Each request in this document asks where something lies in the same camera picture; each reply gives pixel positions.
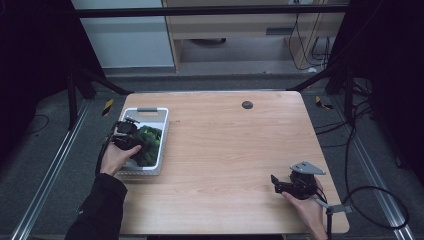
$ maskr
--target metal rail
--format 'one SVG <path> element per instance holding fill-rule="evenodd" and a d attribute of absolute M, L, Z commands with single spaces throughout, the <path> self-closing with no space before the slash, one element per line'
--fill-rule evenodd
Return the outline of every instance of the metal rail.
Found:
<path fill-rule="evenodd" d="M 31 201 L 28 209 L 26 210 L 24 216 L 22 217 L 19 225 L 16 227 L 12 233 L 13 240 L 25 240 L 28 238 L 32 227 L 37 220 L 38 215 L 40 214 L 41 209 L 43 208 L 44 203 L 49 196 L 49 193 L 55 183 L 57 176 L 59 175 L 60 169 L 62 168 L 63 163 L 71 149 L 72 143 L 74 142 L 78 131 L 81 128 L 81 125 L 87 114 L 87 110 L 90 106 L 90 100 L 84 100 L 81 104 L 81 109 L 78 114 L 78 121 L 75 126 L 68 131 L 65 136 L 65 139 L 62 142 L 62 145 L 59 147 L 59 150 L 56 153 L 47 173 L 41 182 L 34 198 Z"/>
<path fill-rule="evenodd" d="M 349 4 L 311 5 L 246 5 L 207 7 L 165 7 L 165 8 L 122 8 L 122 9 L 78 9 L 74 11 L 53 11 L 50 16 L 78 18 L 153 17 L 190 15 L 238 15 L 278 13 L 337 13 L 365 9 L 366 6 Z"/>
<path fill-rule="evenodd" d="M 337 109 L 340 118 L 342 120 L 346 120 L 342 110 L 343 103 L 340 97 L 332 96 L 330 98 L 334 103 L 335 109 Z M 349 127 L 346 126 L 346 130 L 350 133 Z M 362 144 L 361 138 L 359 136 L 356 136 L 355 138 L 353 138 L 352 143 L 355 152 L 358 154 L 358 160 L 361 163 L 362 168 L 364 169 L 365 174 L 367 175 L 367 178 L 370 183 L 374 186 L 388 189 L 383 178 L 380 176 L 377 168 L 374 166 L 371 157 L 368 155 L 365 146 Z M 403 216 L 402 211 L 400 210 L 396 201 L 391 196 L 383 194 L 382 192 L 376 192 L 376 197 L 391 226 L 399 226 L 405 221 L 405 217 Z M 406 225 L 402 229 L 395 230 L 394 233 L 399 240 L 415 239 L 408 225 Z"/>

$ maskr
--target white cabinet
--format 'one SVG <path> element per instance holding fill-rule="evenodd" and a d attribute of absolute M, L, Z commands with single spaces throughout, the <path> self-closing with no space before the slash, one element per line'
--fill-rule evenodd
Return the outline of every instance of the white cabinet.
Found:
<path fill-rule="evenodd" d="M 162 7 L 161 0 L 72 0 L 76 9 Z M 82 18 L 102 68 L 174 68 L 164 17 Z"/>

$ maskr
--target gray floor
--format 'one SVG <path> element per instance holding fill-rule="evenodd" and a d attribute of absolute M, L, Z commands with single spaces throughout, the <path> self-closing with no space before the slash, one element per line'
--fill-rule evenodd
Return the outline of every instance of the gray floor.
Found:
<path fill-rule="evenodd" d="M 182 55 L 181 69 L 171 74 L 146 74 L 133 78 L 110 78 L 114 83 L 135 91 L 199 91 L 199 90 L 283 90 L 292 87 L 313 73 L 297 70 L 290 60 L 290 53 L 281 38 L 268 39 L 227 39 L 221 45 L 187 41 Z M 320 71 L 320 63 L 315 66 Z M 340 112 L 316 106 L 315 97 L 320 96 L 324 104 L 338 106 L 342 95 L 327 96 L 322 87 L 325 79 L 302 92 L 305 105 L 317 133 L 327 128 L 326 124 L 342 121 Z M 118 118 L 125 101 L 110 90 L 96 85 L 98 94 L 88 102 L 87 115 L 77 133 L 59 175 L 52 185 L 51 192 L 37 215 L 30 232 L 32 237 L 61 239 L 75 218 L 75 211 L 88 193 L 94 177 L 94 166 L 104 136 Z M 105 102 L 114 99 L 108 116 L 101 116 Z M 0 236 L 9 239 L 33 200 L 38 186 L 42 183 L 61 142 L 65 138 L 68 125 L 67 95 L 58 93 L 44 99 L 38 106 L 28 131 L 40 131 L 24 136 L 21 144 L 10 156 L 13 164 L 1 172 L 0 179 Z M 395 156 L 389 148 L 378 124 L 364 115 L 357 120 L 357 134 L 348 155 L 348 181 L 350 189 L 370 185 L 381 180 L 388 190 L 399 196 L 410 213 L 408 230 L 413 238 L 399 237 L 405 229 L 398 231 L 377 227 L 357 211 L 348 214 L 350 230 L 336 235 L 334 239 L 424 239 L 424 213 L 421 202 L 424 188 L 408 169 L 395 165 Z M 327 134 L 319 134 L 318 139 L 339 195 L 346 196 L 345 188 L 345 146 L 349 128 L 343 126 Z M 363 145 L 366 152 L 361 152 Z M 366 159 L 372 162 L 375 172 L 370 175 Z M 376 197 L 373 191 L 360 192 L 355 202 L 360 209 L 378 222 L 388 224 L 384 212 L 384 196 Z M 289 236 L 289 239 L 305 239 L 304 236 Z"/>

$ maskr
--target table top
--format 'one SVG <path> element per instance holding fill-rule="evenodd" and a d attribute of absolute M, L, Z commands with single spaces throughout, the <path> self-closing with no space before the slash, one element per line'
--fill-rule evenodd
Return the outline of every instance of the table top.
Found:
<path fill-rule="evenodd" d="M 290 182 L 290 166 L 302 161 L 327 172 L 317 178 L 328 202 L 340 203 L 298 92 L 140 93 L 129 107 L 168 108 L 169 128 L 160 175 L 121 177 L 121 234 L 306 233 L 270 178 Z M 348 229 L 346 215 L 334 214 L 332 231 Z"/>

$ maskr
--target human hand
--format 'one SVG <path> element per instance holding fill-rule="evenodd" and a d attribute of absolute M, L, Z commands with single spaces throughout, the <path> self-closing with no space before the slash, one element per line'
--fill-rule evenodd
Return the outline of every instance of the human hand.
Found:
<path fill-rule="evenodd" d="M 317 182 L 318 188 L 323 190 L 318 179 L 315 178 L 315 180 Z M 308 199 L 299 200 L 288 192 L 282 192 L 281 195 L 283 195 L 283 197 L 296 208 L 297 213 L 308 227 L 313 239 L 327 239 L 328 236 L 324 229 L 322 217 L 323 208 L 316 202 L 318 196 L 314 195 Z"/>
<path fill-rule="evenodd" d="M 141 146 L 135 146 L 129 150 L 121 150 L 115 144 L 109 143 L 103 155 L 100 173 L 106 173 L 115 176 L 116 172 L 124 166 L 125 162 L 132 155 L 140 151 Z"/>

